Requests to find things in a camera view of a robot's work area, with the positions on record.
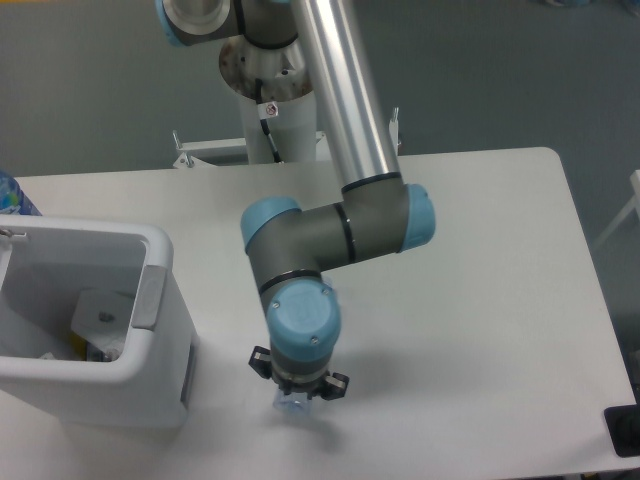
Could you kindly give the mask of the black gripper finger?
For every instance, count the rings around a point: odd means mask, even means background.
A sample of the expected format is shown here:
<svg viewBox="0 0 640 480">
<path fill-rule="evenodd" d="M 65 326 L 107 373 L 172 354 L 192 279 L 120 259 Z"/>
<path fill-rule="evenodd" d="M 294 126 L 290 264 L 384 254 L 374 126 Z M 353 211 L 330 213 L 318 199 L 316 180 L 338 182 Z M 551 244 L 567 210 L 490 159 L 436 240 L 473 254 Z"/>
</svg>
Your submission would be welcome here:
<svg viewBox="0 0 640 480">
<path fill-rule="evenodd" d="M 248 365 L 262 379 L 272 378 L 271 351 L 269 349 L 255 346 L 250 355 Z"/>
<path fill-rule="evenodd" d="M 334 372 L 327 375 L 318 388 L 317 396 L 326 401 L 344 398 L 349 386 L 347 375 Z"/>
</svg>

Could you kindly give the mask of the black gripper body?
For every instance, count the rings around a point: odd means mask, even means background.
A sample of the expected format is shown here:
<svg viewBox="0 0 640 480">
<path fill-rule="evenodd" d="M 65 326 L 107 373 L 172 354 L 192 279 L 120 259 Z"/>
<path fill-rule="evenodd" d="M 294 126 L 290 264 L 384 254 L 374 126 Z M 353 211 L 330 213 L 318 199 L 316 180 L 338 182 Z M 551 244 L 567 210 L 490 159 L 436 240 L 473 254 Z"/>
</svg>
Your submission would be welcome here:
<svg viewBox="0 0 640 480">
<path fill-rule="evenodd" d="M 294 375 L 276 367 L 272 369 L 272 379 L 279 390 L 285 395 L 301 393 L 308 399 L 321 397 L 326 392 L 326 379 L 329 376 L 329 370 L 321 370 L 306 375 Z"/>
</svg>

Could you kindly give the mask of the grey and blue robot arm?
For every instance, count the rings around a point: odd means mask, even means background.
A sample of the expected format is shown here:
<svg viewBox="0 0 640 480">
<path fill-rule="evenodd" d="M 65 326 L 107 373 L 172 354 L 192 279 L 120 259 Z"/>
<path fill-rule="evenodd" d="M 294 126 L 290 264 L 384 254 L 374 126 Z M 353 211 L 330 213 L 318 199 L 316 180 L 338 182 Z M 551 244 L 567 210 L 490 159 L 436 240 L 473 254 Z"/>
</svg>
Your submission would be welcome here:
<svg viewBox="0 0 640 480">
<path fill-rule="evenodd" d="M 323 273 L 425 245 L 436 226 L 426 190 L 402 178 L 353 5 L 159 1 L 156 12 L 174 45 L 222 42 L 219 69 L 247 108 L 250 160 L 281 165 L 313 155 L 314 114 L 289 110 L 318 102 L 342 198 L 305 210 L 270 197 L 243 212 L 244 250 L 270 337 L 249 363 L 285 396 L 342 398 L 349 379 L 329 369 L 341 315 Z"/>
</svg>

